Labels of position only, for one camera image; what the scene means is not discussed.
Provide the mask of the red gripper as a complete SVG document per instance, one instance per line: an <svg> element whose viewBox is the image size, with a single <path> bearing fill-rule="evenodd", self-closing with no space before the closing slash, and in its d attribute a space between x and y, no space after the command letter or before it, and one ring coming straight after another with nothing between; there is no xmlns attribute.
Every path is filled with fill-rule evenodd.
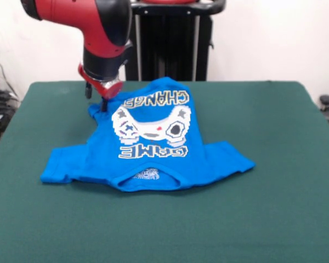
<svg viewBox="0 0 329 263"><path fill-rule="evenodd" d="M91 99L93 89L95 89L97 93L102 97L100 111L106 112L108 100L114 98L123 87L123 82L120 80L119 74L117 74L115 77L111 77L109 80L99 80L88 75L82 63L80 63L78 66L78 73L86 81L86 99Z"/></svg>

